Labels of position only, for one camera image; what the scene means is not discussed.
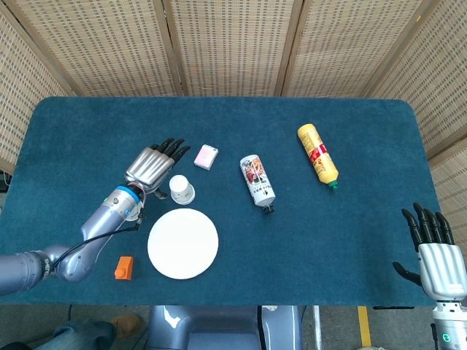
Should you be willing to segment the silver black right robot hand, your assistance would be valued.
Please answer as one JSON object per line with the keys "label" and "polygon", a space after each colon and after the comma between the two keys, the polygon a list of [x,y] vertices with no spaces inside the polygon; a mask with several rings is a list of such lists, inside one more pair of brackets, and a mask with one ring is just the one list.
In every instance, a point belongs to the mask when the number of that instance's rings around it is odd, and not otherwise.
{"label": "silver black right robot hand", "polygon": [[420,271],[413,273],[399,262],[393,263],[396,273],[422,287],[437,302],[460,302],[466,298],[466,264],[455,244],[450,224],[440,213],[433,213],[414,203],[415,215],[408,209],[401,213],[409,227]]}

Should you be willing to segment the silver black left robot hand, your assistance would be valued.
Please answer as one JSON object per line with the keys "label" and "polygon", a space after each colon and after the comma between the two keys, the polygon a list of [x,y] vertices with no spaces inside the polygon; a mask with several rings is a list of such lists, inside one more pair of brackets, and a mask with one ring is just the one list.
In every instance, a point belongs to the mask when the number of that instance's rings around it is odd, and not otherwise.
{"label": "silver black left robot hand", "polygon": [[139,195],[153,194],[163,200],[168,194],[160,189],[161,184],[190,146],[183,146],[184,139],[168,138],[161,144],[145,147],[127,168],[125,180],[128,187]]}

